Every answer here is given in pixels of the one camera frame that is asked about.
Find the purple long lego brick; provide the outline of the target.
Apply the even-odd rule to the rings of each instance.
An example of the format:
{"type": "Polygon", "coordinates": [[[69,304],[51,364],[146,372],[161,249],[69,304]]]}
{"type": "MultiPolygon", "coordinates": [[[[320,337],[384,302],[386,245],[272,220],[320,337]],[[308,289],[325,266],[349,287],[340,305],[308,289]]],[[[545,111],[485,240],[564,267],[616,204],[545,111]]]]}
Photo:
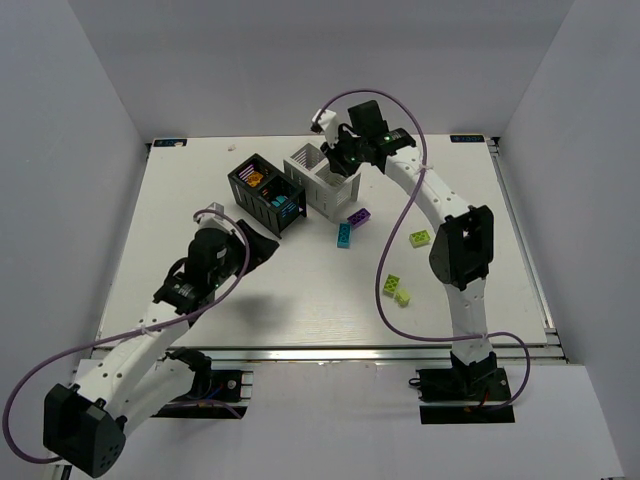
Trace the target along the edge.
{"type": "Polygon", "coordinates": [[[360,208],[347,217],[352,229],[357,229],[371,218],[371,213],[366,208],[360,208]]]}

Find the long orange lego brick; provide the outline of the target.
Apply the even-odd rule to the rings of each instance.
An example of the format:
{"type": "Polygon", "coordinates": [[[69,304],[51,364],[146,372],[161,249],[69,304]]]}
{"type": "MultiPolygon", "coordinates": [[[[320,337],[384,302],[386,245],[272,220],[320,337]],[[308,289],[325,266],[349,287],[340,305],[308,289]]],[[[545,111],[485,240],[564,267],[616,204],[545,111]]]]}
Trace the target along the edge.
{"type": "Polygon", "coordinates": [[[248,183],[251,187],[255,187],[255,186],[257,186],[257,185],[254,185],[254,184],[253,184],[253,177],[254,177],[256,174],[260,174],[260,173],[258,173],[258,172],[253,172],[253,173],[251,173],[251,174],[248,176],[248,178],[247,178],[247,183],[248,183]]]}

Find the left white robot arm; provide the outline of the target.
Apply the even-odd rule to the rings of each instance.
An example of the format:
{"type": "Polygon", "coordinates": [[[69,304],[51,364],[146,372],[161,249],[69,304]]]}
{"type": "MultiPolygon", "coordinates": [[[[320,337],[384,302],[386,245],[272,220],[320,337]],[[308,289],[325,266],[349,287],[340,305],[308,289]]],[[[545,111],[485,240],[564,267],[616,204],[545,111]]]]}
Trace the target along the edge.
{"type": "Polygon", "coordinates": [[[133,330],[72,386],[54,386],[44,401],[47,449],[92,478],[111,469],[126,439],[173,400],[194,402],[213,386],[203,353],[170,346],[214,302],[217,289],[266,262],[278,249],[240,220],[227,230],[204,214],[185,257],[177,260],[133,330]]]}

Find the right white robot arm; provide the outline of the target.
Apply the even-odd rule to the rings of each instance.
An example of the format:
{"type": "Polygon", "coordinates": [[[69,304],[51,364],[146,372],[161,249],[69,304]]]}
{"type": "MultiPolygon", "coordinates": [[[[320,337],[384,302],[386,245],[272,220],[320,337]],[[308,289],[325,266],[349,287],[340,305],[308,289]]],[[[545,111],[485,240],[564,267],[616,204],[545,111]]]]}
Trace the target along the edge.
{"type": "Polygon", "coordinates": [[[336,113],[319,110],[312,128],[324,135],[321,150],[332,172],[350,177],[363,164],[378,168],[400,186],[435,231],[429,265],[444,285],[453,335],[452,363],[468,374],[484,377],[497,368],[487,332],[484,294],[494,257],[494,215],[455,193],[427,164],[424,136],[390,129],[376,101],[348,111],[349,123],[336,113]]]}

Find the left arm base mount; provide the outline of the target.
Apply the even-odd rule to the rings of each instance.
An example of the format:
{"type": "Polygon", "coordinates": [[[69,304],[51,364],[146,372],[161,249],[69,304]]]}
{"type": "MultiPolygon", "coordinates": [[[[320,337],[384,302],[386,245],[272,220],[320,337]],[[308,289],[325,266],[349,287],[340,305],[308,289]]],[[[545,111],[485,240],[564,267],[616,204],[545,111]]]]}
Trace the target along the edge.
{"type": "Polygon", "coordinates": [[[163,360],[184,364],[193,378],[190,389],[163,406],[155,418],[240,420],[245,416],[252,372],[214,366],[209,356],[191,348],[169,351],[163,360]]]}

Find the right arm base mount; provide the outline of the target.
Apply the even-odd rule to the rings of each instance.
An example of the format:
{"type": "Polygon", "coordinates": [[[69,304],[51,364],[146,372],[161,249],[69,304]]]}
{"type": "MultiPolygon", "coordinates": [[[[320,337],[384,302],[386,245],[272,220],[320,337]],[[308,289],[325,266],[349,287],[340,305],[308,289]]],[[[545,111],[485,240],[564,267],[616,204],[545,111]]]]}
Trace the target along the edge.
{"type": "Polygon", "coordinates": [[[498,406],[511,399],[506,372],[481,379],[466,386],[449,369],[422,369],[408,380],[418,392],[420,421],[423,425],[513,424],[513,407],[498,406]]]}

